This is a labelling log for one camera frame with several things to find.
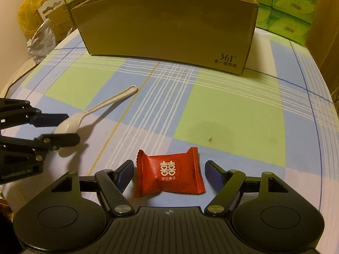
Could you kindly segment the white plastic spoon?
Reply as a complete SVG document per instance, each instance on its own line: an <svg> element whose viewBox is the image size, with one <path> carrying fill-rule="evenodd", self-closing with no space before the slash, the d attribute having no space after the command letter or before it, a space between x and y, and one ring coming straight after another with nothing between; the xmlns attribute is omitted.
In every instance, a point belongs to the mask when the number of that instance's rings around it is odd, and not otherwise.
<svg viewBox="0 0 339 254"><path fill-rule="evenodd" d="M69 118L67 118L66 120L61 122L56 127L54 133L55 134L77 133L77 131L79 130L79 127L81 125L82 120L86 116L88 116L88 115L98 111L99 109L102 109L102 108L108 106L108 105L111 105L115 102L119 102L122 99L128 98L129 96L134 95L137 91L138 91L138 88L135 85L132 85L132 86L124 89L123 91L111 96L110 98L102 101L101 103L97 104L96 106L94 106L92 108L70 116Z"/></svg>

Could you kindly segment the red candy wrapper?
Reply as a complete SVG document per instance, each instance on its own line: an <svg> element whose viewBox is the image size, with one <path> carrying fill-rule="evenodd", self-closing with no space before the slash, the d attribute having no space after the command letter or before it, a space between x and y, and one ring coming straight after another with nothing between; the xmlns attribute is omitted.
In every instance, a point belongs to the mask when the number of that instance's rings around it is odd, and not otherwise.
<svg viewBox="0 0 339 254"><path fill-rule="evenodd" d="M153 156L139 150L136 165L136 198L158 192L203 194L206 191L197 147L185 153Z"/></svg>

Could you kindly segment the white plastic bag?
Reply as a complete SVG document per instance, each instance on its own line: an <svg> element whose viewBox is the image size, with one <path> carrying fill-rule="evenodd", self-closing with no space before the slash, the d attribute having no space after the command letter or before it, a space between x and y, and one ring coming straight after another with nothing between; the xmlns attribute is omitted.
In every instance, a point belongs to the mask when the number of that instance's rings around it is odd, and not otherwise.
<svg viewBox="0 0 339 254"><path fill-rule="evenodd" d="M51 28L51 20L47 18L27 41L28 55L39 64L56 47L56 39Z"/></svg>

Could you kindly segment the plaid tablecloth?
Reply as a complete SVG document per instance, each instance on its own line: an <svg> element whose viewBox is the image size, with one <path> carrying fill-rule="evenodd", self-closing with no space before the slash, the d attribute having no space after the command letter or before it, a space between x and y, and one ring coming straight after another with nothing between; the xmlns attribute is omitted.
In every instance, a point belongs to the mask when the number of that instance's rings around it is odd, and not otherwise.
<svg viewBox="0 0 339 254"><path fill-rule="evenodd" d="M338 252L338 116L309 51L256 29L241 76L172 62L91 56L72 33L13 98L46 113L87 110L135 85L117 106L87 116L74 148L51 152L40 175L3 185L13 211L67 171L92 175L148 155L199 150L200 163L271 171L320 210L321 253Z"/></svg>

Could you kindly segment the brown cardboard box with cutout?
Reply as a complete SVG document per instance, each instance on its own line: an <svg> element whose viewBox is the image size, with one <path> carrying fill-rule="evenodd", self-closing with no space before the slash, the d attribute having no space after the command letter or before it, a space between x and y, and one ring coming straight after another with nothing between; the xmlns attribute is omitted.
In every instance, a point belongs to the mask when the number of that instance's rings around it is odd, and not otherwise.
<svg viewBox="0 0 339 254"><path fill-rule="evenodd" d="M50 27L55 35L56 44L59 44L77 28L71 10L86 0L66 0L65 4L53 9L47 18L51 20Z"/></svg>

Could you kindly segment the yellow plastic bag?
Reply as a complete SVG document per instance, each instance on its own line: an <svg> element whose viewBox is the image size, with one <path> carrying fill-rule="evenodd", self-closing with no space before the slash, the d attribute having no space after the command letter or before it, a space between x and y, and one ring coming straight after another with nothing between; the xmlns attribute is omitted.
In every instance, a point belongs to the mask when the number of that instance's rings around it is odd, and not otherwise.
<svg viewBox="0 0 339 254"><path fill-rule="evenodd" d="M26 38L34 35L38 27L43 23L38 12L43 3L47 0L23 0L19 6L17 19L20 29Z"/></svg>

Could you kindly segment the green tissue pack stack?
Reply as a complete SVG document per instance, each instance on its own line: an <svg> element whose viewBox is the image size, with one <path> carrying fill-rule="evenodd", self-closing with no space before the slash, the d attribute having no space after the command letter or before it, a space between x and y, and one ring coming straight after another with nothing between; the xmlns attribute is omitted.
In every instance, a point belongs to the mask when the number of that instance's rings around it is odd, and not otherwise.
<svg viewBox="0 0 339 254"><path fill-rule="evenodd" d="M317 0L257 0L256 26L304 45Z"/></svg>

